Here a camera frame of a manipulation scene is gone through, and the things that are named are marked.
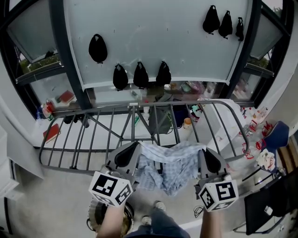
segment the jeans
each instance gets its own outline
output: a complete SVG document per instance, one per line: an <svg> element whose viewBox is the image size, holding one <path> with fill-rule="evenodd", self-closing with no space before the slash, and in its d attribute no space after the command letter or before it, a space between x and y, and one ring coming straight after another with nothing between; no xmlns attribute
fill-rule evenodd
<svg viewBox="0 0 298 238"><path fill-rule="evenodd" d="M153 208L151 212L151 225L141 225L125 238L132 238L139 235L162 235L167 237L190 238L189 234L180 228L173 218L167 216L163 210Z"/></svg>

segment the window frame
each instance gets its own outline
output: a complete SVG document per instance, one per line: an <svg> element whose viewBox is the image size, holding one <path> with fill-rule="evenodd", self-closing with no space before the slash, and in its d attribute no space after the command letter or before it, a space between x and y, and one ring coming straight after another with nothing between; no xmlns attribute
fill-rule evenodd
<svg viewBox="0 0 298 238"><path fill-rule="evenodd" d="M9 55L9 52L11 53L12 50L14 50L14 46L11 44L12 41L6 32L8 25L37 1L38 0L21 0L11 11L9 11L9 0L4 0L0 5L2 9L2 15L0 15L0 17L3 20L0 24L0 51L12 84L34 118L36 118L36 112L41 103L32 90L30 83L61 73L67 74L69 83L73 89L75 97L77 98L80 108L82 110L92 108L87 91L83 90L81 86L81 82L75 68L74 59L71 54L64 16L63 1L49 1L52 30L61 62L39 68L24 75L20 70L20 66L16 66L15 57ZM260 105L272 86L286 55L294 20L293 6L294 4L292 0L283 0L282 14L279 18L261 0L253 0L251 17L248 23L248 29L245 35L242 51L229 85L225 84L223 86L218 98L229 99L240 80L241 74L244 72L262 76L262 78L260 79L260 82L258 83L250 100L240 100L236 102L241 106L258 107ZM283 37L274 46L271 63L268 64L266 68L261 68L247 62L257 34L261 14L267 17L283 33Z"/></svg>

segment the forearm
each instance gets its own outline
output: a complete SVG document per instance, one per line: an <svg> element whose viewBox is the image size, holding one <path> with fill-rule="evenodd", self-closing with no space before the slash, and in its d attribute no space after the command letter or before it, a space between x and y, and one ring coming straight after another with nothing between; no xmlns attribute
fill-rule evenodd
<svg viewBox="0 0 298 238"><path fill-rule="evenodd" d="M120 207L108 206L96 238L120 238L125 203Z"/></svg>
<svg viewBox="0 0 298 238"><path fill-rule="evenodd" d="M204 211L200 238L221 238L221 236L220 213Z"/></svg>

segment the blue checkered cloth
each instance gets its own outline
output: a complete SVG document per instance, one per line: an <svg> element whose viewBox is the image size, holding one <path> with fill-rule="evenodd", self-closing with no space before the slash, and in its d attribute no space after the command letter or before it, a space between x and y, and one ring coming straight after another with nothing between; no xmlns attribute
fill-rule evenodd
<svg viewBox="0 0 298 238"><path fill-rule="evenodd" d="M162 189L169 196L175 196L187 185L189 179L195 179L198 173L198 152L206 150L200 143L183 141L172 148L157 145L141 144L139 166L135 171L138 188L153 190ZM159 174L155 162L163 164L163 172Z"/></svg>

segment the white marker cube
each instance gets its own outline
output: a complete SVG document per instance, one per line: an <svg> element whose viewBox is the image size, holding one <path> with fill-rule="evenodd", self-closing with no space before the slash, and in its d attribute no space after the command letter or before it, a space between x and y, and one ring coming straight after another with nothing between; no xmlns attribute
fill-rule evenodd
<svg viewBox="0 0 298 238"><path fill-rule="evenodd" d="M133 190L129 180L96 171L89 192L101 203L120 206Z"/></svg>
<svg viewBox="0 0 298 238"><path fill-rule="evenodd" d="M199 196L208 212L228 208L239 198L236 180L205 184Z"/></svg>

